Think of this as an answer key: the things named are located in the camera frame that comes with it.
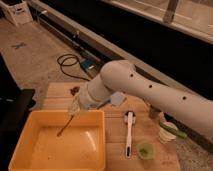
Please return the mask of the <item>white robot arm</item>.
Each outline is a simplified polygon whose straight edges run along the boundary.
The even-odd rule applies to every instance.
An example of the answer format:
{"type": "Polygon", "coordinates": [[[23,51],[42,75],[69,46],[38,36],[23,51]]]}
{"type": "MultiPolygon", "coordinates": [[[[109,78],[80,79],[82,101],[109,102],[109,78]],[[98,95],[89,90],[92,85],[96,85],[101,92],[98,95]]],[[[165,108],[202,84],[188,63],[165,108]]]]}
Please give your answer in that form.
{"type": "Polygon", "coordinates": [[[151,81],[128,60],[106,63],[95,78],[80,86],[74,104],[80,110],[94,109],[115,92],[146,100],[213,142],[213,101],[151,81]]]}

